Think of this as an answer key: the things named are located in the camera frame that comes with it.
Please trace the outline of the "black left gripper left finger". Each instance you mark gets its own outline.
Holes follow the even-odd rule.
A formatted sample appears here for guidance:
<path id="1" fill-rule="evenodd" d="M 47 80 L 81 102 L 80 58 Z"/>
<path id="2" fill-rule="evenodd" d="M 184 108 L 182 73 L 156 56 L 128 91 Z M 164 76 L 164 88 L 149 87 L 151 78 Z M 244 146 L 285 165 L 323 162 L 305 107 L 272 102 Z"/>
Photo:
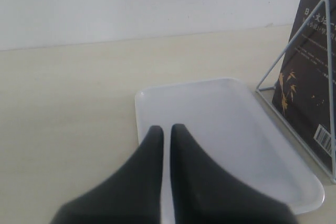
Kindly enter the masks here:
<path id="1" fill-rule="evenodd" d="M 164 134 L 151 126 L 107 180 L 64 204 L 51 223 L 160 223 Z"/>

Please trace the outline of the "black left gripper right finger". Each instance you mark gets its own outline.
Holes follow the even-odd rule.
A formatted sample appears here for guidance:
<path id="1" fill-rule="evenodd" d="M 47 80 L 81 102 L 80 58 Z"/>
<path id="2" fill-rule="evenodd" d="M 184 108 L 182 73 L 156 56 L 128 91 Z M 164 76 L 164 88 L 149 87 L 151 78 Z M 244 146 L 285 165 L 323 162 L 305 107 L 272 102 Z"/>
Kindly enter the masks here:
<path id="1" fill-rule="evenodd" d="M 170 178 L 176 223 L 296 223 L 290 208 L 222 169 L 185 125 L 171 129 Z"/>

